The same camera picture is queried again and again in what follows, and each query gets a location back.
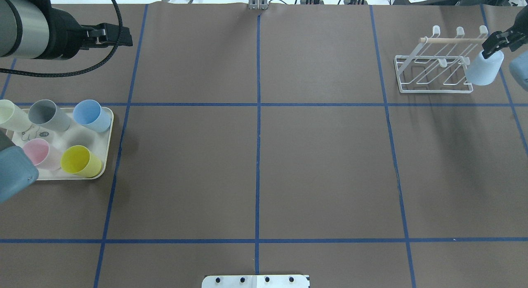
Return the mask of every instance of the pink cup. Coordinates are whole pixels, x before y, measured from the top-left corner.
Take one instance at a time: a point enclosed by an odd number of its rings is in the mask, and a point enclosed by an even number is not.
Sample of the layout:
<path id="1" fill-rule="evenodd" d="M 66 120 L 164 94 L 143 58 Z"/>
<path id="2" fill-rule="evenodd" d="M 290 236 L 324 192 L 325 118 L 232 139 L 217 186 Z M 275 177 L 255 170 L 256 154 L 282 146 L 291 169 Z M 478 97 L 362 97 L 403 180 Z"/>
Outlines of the pink cup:
<path id="1" fill-rule="evenodd" d="M 42 138 L 28 141 L 22 149 L 37 168 L 54 171 L 61 167 L 62 151 L 59 151 Z"/>

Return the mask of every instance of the cup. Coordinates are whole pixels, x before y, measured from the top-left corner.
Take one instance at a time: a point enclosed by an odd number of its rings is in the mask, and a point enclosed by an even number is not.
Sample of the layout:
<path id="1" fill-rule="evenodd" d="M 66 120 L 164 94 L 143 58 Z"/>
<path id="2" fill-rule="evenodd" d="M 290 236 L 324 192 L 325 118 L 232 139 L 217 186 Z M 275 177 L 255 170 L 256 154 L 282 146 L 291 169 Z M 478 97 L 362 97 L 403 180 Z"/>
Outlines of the cup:
<path id="1" fill-rule="evenodd" d="M 25 132 L 31 128 L 28 115 L 7 99 L 0 100 L 0 127 L 15 132 Z"/>
<path id="2" fill-rule="evenodd" d="M 33 124 L 58 132 L 66 131 L 71 123 L 70 117 L 48 99 L 35 102 L 30 107 L 28 117 Z"/>
<path id="3" fill-rule="evenodd" d="M 87 147 L 73 146 L 62 155 L 61 167 L 73 175 L 95 177 L 101 172 L 102 162 Z"/>
<path id="4" fill-rule="evenodd" d="M 467 67 L 467 81 L 475 85 L 489 85 L 498 74 L 500 65 L 504 60 L 504 53 L 498 51 L 488 59 L 484 59 L 483 50 L 477 55 L 477 58 Z"/>
<path id="5" fill-rule="evenodd" d="M 111 124 L 110 116 L 92 99 L 83 100 L 75 106 L 73 120 L 95 132 L 105 132 Z"/>
<path id="6" fill-rule="evenodd" d="M 61 168 L 62 151 L 42 138 L 28 141 L 22 149 L 36 168 L 49 171 Z"/>

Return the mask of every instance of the blue cup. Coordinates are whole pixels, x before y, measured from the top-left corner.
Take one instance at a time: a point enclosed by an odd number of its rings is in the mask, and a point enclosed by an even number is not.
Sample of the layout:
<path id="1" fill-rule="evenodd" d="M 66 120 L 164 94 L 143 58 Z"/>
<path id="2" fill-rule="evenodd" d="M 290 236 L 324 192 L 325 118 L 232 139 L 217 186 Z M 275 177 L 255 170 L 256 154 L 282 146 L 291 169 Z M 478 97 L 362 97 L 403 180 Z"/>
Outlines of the blue cup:
<path id="1" fill-rule="evenodd" d="M 110 116 L 92 99 L 83 100 L 75 106 L 73 120 L 95 132 L 105 132 L 111 124 Z"/>
<path id="2" fill-rule="evenodd" d="M 21 147 L 13 145 L 0 151 L 0 203 L 31 185 L 36 179 L 38 170 Z"/>

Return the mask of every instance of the white tray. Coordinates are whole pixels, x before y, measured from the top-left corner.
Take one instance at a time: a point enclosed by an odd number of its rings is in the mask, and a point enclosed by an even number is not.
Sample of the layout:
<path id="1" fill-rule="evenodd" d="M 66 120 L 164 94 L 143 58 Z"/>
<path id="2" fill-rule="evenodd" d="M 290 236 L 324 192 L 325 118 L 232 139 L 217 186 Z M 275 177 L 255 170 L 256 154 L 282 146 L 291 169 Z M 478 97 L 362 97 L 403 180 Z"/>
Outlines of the white tray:
<path id="1" fill-rule="evenodd" d="M 72 118 L 70 128 L 65 132 L 55 132 L 33 125 L 27 132 L 13 133 L 11 141 L 20 147 L 24 146 L 25 143 L 34 138 L 43 138 L 50 145 L 56 147 L 60 151 L 66 151 L 66 149 L 75 145 L 83 145 L 102 161 L 101 172 L 95 177 L 71 175 L 59 168 L 56 171 L 38 170 L 39 176 L 37 181 L 52 181 L 57 179 L 97 179 L 104 173 L 104 170 L 106 169 L 106 161 L 108 159 L 110 137 L 112 135 L 113 112 L 107 107 L 103 107 L 102 109 L 111 117 L 110 128 L 105 132 L 98 133 L 77 124 L 73 120 L 73 108 L 62 108 L 66 115 Z"/>

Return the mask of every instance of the grid line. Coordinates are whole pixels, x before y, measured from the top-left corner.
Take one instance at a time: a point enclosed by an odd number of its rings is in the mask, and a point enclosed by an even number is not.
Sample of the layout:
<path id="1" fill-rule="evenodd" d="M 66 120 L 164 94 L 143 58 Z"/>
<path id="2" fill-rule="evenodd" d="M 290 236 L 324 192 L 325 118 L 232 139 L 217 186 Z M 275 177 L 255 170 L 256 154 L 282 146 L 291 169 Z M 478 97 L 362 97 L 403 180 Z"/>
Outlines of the grid line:
<path id="1" fill-rule="evenodd" d="M 257 16 L 257 162 L 256 162 L 256 184 L 255 184 L 255 274 L 260 273 L 260 116 L 261 116 L 261 96 L 260 96 L 260 16 Z"/>
<path id="2" fill-rule="evenodd" d="M 109 244 L 222 244 L 255 243 L 252 238 L 225 239 L 106 239 Z M 260 238 L 259 243 L 475 243 L 475 242 L 528 242 L 528 237 L 414 237 L 414 238 Z M 0 243 L 102 243 L 102 239 L 38 239 L 4 238 Z"/>
<path id="3" fill-rule="evenodd" d="M 490 27 L 488 26 L 488 19 L 486 18 L 486 11 L 484 10 L 483 4 L 481 4 L 481 14 L 482 19 L 484 21 L 484 25 L 490 30 Z M 513 118 L 515 119 L 515 124 L 517 125 L 517 130 L 519 130 L 519 136 L 521 138 L 521 141 L 523 143 L 524 151 L 526 152 L 526 155 L 528 155 L 528 145 L 526 144 L 526 138 L 524 137 L 523 128 L 521 128 L 521 122 L 519 121 L 519 117 L 517 116 L 517 111 L 515 110 L 515 105 L 513 104 L 512 95 L 509 92 L 508 84 L 506 83 L 506 79 L 504 78 L 504 73 L 502 71 L 502 68 L 499 68 L 498 73 L 500 75 L 500 79 L 502 79 L 502 85 L 504 86 L 504 90 L 506 91 L 506 96 L 508 97 L 509 106 L 511 107 L 511 112 L 513 113 Z"/>
<path id="4" fill-rule="evenodd" d="M 34 102 L 15 102 L 18 106 L 31 106 Z M 75 106 L 79 102 L 56 102 L 58 106 Z M 128 106 L 126 102 L 100 102 L 102 106 Z M 511 104 L 436 104 L 388 102 L 389 107 L 511 107 Z M 131 102 L 133 107 L 174 106 L 174 107 L 257 107 L 254 102 Z M 262 102 L 261 107 L 385 107 L 377 102 Z M 513 104 L 515 107 L 528 107 L 528 104 Z"/>
<path id="5" fill-rule="evenodd" d="M 134 70 L 132 72 L 132 79 L 130 81 L 130 90 L 128 91 L 128 101 L 127 101 L 127 109 L 125 112 L 125 117 L 123 119 L 123 129 L 121 130 L 121 139 L 119 140 L 119 150 L 117 152 L 117 160 L 115 161 L 115 171 L 113 172 L 113 181 L 112 181 L 112 188 L 110 191 L 110 197 L 108 200 L 108 209 L 106 212 L 106 218 L 104 221 L 104 229 L 102 233 L 102 242 L 101 242 L 101 248 L 99 250 L 99 259 L 97 261 L 97 269 L 96 269 L 96 275 L 94 279 L 94 288 L 97 288 L 99 284 L 99 275 L 101 273 L 101 266 L 102 266 L 102 259 L 104 256 L 104 247 L 106 246 L 106 238 L 108 234 L 108 224 L 110 223 L 110 216 L 112 211 L 112 204 L 113 204 L 113 197 L 116 191 L 116 183 L 117 183 L 117 173 L 119 171 L 119 164 L 121 163 L 121 152 L 123 151 L 123 139 L 125 137 L 125 131 L 127 128 L 128 123 L 128 115 L 130 113 L 130 103 L 132 102 L 132 95 L 134 94 L 134 83 L 136 81 L 136 72 L 137 72 L 137 66 L 139 62 L 139 56 L 141 53 L 141 44 L 143 42 L 143 33 L 145 32 L 145 22 L 147 20 L 147 11 L 149 10 L 149 5 L 145 4 L 145 10 L 143 12 L 143 23 L 141 24 L 141 32 L 139 33 L 139 41 L 137 44 L 137 51 L 136 51 L 136 60 L 134 61 Z"/>
<path id="6" fill-rule="evenodd" d="M 17 63 L 17 59 L 13 59 L 13 62 L 11 62 L 10 69 L 13 70 L 15 68 L 15 64 Z M 7 91 L 7 85 L 9 85 L 9 80 L 11 80 L 11 74 L 8 73 L 7 77 L 5 78 L 4 87 L 2 88 L 2 94 L 0 94 L 0 99 L 4 99 L 5 93 Z"/>
<path id="7" fill-rule="evenodd" d="M 398 185 L 398 197 L 400 200 L 400 212 L 401 212 L 401 220 L 403 224 L 403 234 L 405 235 L 405 246 L 407 249 L 407 260 L 409 262 L 409 273 L 411 276 L 411 286 L 412 288 L 416 288 L 416 279 L 415 279 L 415 268 L 413 264 L 413 254 L 411 253 L 411 244 L 409 243 L 409 230 L 407 228 L 407 218 L 405 217 L 405 206 L 403 204 L 403 193 L 401 190 L 401 181 L 400 181 L 400 172 L 398 170 L 398 159 L 396 158 L 396 148 L 394 147 L 394 137 L 392 136 L 392 126 L 390 121 L 390 114 L 389 114 L 389 104 L 387 102 L 387 92 L 385 91 L 385 80 L 383 77 L 383 69 L 381 66 L 381 56 L 380 56 L 380 48 L 379 44 L 377 42 L 377 33 L 376 33 L 376 23 L 374 18 L 374 9 L 372 6 L 369 6 L 370 8 L 370 18 L 372 22 L 372 33 L 374 36 L 374 45 L 376 49 L 376 58 L 377 58 L 377 69 L 379 71 L 379 82 L 381 83 L 381 92 L 383 93 L 383 103 L 385 107 L 385 117 L 387 119 L 387 129 L 389 132 L 389 141 L 391 143 L 391 152 L 392 152 L 392 162 L 394 164 L 394 171 L 396 172 L 396 182 Z"/>

